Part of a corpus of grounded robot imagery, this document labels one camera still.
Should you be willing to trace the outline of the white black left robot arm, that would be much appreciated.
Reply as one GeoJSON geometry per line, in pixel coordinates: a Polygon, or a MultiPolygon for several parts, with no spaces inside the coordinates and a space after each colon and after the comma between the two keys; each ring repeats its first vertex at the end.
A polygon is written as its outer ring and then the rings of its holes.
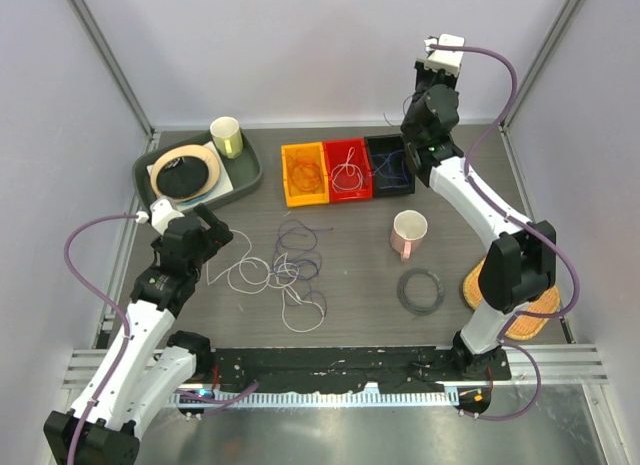
{"type": "Polygon", "coordinates": [[[140,442],[179,386],[205,382],[214,366],[208,338],[171,333],[194,294],[203,265],[230,243],[228,225],[198,205],[184,215],[166,197],[148,214],[158,236],[154,260],[114,310],[121,327],[88,385],[66,412],[53,411],[44,434],[58,464],[132,464],[140,442]]]}

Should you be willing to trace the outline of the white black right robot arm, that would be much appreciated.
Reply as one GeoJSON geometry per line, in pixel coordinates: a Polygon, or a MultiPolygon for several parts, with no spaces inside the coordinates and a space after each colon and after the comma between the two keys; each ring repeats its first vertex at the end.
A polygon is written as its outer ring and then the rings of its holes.
{"type": "Polygon", "coordinates": [[[408,168],[454,207],[486,248],[478,278],[481,302],[452,341],[453,371],[472,380],[496,358],[508,321],[554,286],[556,231],[510,208],[468,165],[468,154],[451,136],[459,120],[456,76],[426,60],[416,61],[415,70],[401,124],[408,168]]]}

